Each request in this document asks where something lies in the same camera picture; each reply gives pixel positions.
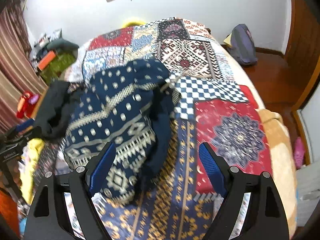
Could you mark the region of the navy patterned hooded garment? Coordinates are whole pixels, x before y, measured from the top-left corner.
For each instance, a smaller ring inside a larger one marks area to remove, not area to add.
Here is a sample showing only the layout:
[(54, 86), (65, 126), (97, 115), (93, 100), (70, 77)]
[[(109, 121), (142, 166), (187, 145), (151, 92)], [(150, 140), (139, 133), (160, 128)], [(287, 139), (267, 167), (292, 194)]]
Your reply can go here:
[(170, 120), (180, 93), (169, 70), (156, 59), (139, 59), (93, 74), (66, 129), (65, 161), (86, 165), (107, 143), (115, 152), (98, 191), (118, 203), (152, 186), (171, 139)]

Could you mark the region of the yellow garment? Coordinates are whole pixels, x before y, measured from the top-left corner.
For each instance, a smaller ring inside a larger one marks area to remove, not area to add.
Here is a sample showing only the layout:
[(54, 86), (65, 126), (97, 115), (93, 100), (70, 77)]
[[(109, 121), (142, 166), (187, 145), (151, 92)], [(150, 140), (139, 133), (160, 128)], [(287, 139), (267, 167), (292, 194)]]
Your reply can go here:
[(36, 138), (31, 139), (23, 148), (22, 154), (22, 170), (20, 172), (20, 179), (22, 182), (21, 192), (24, 200), (30, 205), (33, 200), (33, 174), (36, 170), (40, 153), (44, 148), (44, 141)]

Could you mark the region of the red plush toy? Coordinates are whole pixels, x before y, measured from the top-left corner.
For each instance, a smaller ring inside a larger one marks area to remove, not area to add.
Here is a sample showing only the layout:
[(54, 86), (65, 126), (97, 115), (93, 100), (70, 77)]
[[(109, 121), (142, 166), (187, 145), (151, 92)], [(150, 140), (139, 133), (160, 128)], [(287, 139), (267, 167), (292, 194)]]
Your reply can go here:
[(19, 119), (30, 118), (39, 98), (39, 94), (30, 91), (24, 92), (18, 101), (16, 117)]

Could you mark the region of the black folded garment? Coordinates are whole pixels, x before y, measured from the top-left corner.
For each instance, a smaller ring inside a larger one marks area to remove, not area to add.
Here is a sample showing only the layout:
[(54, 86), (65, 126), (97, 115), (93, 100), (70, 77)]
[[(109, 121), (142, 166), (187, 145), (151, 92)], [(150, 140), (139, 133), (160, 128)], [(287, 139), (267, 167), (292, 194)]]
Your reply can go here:
[(65, 136), (69, 120), (83, 92), (83, 83), (55, 80), (50, 84), (34, 122), (35, 127), (41, 128), (40, 138), (55, 140)]

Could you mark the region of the beige fleece blanket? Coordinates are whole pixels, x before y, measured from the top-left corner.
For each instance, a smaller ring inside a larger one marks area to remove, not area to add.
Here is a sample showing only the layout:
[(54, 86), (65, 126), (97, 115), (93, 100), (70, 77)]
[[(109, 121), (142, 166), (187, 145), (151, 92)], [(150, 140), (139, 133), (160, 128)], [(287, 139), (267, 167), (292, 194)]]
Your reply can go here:
[(297, 228), (297, 178), (289, 130), (279, 113), (258, 111), (270, 148), (273, 180), (278, 189), (292, 238)]

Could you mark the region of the white wardrobe door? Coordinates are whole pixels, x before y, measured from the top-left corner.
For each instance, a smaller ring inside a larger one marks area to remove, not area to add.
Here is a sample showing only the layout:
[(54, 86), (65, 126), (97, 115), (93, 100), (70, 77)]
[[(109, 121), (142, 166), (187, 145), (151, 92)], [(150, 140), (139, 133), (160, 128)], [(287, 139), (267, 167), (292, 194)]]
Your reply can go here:
[(296, 172), (297, 225), (303, 227), (319, 203), (319, 81), (303, 92), (293, 116), (305, 147), (305, 164)]

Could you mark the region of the striped pink curtain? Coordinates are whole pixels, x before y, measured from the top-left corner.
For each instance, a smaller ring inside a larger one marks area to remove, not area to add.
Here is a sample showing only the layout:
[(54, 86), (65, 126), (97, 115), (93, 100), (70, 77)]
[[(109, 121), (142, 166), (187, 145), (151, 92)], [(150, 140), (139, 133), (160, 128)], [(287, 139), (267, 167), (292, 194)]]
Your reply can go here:
[(23, 92), (42, 94), (47, 85), (35, 74), (21, 0), (9, 0), (1, 12), (1, 132), (19, 124), (17, 105)]

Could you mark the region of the pink rubber clog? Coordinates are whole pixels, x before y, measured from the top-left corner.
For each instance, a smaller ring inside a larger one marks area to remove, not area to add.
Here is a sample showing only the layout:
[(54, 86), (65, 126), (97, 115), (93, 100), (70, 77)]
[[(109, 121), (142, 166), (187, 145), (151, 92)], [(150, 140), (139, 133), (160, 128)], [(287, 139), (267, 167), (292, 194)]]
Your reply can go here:
[(298, 137), (295, 140), (294, 152), (293, 152), (293, 158), (294, 158), (296, 169), (300, 169), (303, 166), (304, 154), (305, 154), (305, 147), (304, 147), (303, 141), (301, 137)]

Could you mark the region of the orange flat box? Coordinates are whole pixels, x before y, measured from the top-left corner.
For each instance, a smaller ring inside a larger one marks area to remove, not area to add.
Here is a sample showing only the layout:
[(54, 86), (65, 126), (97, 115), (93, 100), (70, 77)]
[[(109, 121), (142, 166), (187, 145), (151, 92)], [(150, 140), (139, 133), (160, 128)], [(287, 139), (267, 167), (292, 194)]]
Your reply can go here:
[(43, 59), (39, 62), (38, 64), (38, 68), (40, 71), (43, 71), (47, 66), (48, 64), (50, 64), (53, 59), (56, 58), (56, 54), (54, 51), (49, 51), (44, 57)]

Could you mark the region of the patchwork patterned bedspread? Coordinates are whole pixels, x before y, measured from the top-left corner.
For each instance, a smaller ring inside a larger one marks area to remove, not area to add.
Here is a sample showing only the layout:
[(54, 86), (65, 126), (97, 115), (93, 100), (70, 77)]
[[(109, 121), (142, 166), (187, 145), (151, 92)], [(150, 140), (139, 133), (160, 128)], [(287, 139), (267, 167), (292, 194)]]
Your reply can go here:
[(96, 72), (138, 59), (156, 59), (170, 71), (181, 98), (170, 121), (167, 158), (151, 187), (129, 204), (102, 193), (93, 198), (112, 239), (201, 239), (222, 202), (200, 161), (211, 142), (245, 172), (271, 170), (258, 115), (263, 107), (240, 65), (200, 23), (167, 18), (118, 29), (89, 40), (61, 75), (73, 85)]

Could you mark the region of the dark green cushion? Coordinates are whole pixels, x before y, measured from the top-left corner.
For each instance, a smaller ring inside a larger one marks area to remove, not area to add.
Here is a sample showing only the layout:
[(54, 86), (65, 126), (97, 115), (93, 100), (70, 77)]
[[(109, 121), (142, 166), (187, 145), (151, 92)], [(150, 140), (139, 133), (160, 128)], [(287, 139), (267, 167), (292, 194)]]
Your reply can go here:
[(48, 43), (46, 49), (50, 50), (65, 50), (65, 51), (75, 51), (79, 48), (77, 44), (64, 40), (63, 38), (58, 38), (53, 40), (52, 42)]

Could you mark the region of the brown wooden door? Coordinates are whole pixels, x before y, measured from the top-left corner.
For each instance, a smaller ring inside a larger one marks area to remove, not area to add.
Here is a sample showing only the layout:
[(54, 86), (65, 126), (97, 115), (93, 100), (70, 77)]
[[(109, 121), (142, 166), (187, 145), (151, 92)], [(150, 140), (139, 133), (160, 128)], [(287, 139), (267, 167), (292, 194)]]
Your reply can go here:
[(303, 108), (319, 85), (319, 21), (305, 0), (291, 0), (291, 25), (284, 58), (293, 72), (295, 103)]

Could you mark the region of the yellow pillow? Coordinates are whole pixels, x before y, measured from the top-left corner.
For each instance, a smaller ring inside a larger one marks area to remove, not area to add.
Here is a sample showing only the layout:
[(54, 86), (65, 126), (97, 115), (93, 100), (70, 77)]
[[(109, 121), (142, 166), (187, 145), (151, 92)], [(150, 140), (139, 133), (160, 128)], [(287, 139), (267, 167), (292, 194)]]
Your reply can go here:
[(144, 24), (145, 24), (144, 21), (131, 21), (131, 22), (124, 23), (122, 28), (135, 27), (135, 26), (140, 26)]

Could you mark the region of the grey-blue backpack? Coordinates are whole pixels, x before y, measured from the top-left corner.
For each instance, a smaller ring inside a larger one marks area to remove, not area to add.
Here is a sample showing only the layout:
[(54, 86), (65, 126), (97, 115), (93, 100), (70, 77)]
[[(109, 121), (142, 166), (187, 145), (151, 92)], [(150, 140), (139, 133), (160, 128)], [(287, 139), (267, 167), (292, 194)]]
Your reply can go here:
[(242, 66), (257, 63), (257, 56), (251, 32), (247, 25), (239, 24), (231, 32), (231, 46), (229, 54)]

